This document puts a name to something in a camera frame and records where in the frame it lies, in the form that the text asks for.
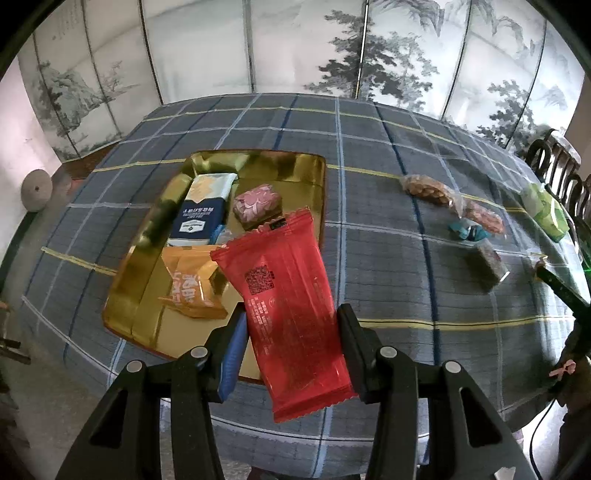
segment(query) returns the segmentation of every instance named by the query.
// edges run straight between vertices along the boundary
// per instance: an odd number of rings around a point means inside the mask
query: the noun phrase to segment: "blue plaid tablecloth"
[[[349,302],[383,342],[425,363],[459,361],[513,429],[543,407],[571,312],[534,281],[532,252],[589,299],[570,239],[553,243],[519,191],[536,181],[518,158],[461,129],[397,108],[327,96],[226,95],[148,115],[88,177],[40,252],[18,312],[73,377],[98,395],[135,358],[163,361],[108,332],[100,313],[151,202],[199,150],[310,152],[327,161],[322,255],[335,303]],[[492,242],[511,271],[492,291],[466,267],[446,209],[413,199],[399,177],[426,174],[503,218]],[[221,456],[295,476],[365,471],[378,406],[354,399],[275,424],[265,387],[239,382],[210,406]],[[169,428],[163,402],[161,427]],[[420,404],[421,448],[428,436]]]

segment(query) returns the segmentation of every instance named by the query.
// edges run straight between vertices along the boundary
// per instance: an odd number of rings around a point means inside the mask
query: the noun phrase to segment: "qr code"
[[[273,283],[275,275],[267,268],[266,265],[251,268],[246,272],[244,278],[246,279],[248,290],[250,291],[251,295],[256,295],[257,293],[262,293],[275,288],[275,284]]]

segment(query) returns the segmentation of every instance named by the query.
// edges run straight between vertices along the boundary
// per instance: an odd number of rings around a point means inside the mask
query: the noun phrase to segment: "gold tray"
[[[164,307],[158,297],[170,292],[171,278],[160,258],[172,222],[191,182],[202,173],[237,173],[227,203],[263,183],[273,185],[281,194],[283,213],[309,207],[314,231],[322,244],[324,225],[324,180],[326,161],[318,155],[261,150],[216,150],[194,153],[180,167],[131,242],[129,251],[109,290],[103,322],[114,334],[147,350],[169,358],[178,358],[196,345],[202,345],[209,333],[227,324],[236,303],[242,297],[229,284],[222,294],[228,311],[224,320],[193,319]],[[226,212],[230,231],[240,236],[244,228],[232,213]],[[240,376],[260,379],[252,346],[246,349]]]

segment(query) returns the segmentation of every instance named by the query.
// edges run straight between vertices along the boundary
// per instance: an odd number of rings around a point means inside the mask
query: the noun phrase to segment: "green package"
[[[554,241],[560,242],[569,231],[562,206],[542,185],[530,183],[521,192],[521,201],[527,213]]]

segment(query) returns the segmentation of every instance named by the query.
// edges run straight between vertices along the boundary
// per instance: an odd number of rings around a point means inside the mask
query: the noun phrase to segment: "plastic bag of nuts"
[[[402,188],[410,195],[436,205],[447,206],[454,210],[458,216],[462,216],[463,198],[444,183],[426,175],[405,175],[400,182]]]
[[[481,224],[487,232],[505,233],[505,225],[501,217],[472,200],[466,202],[463,216]]]

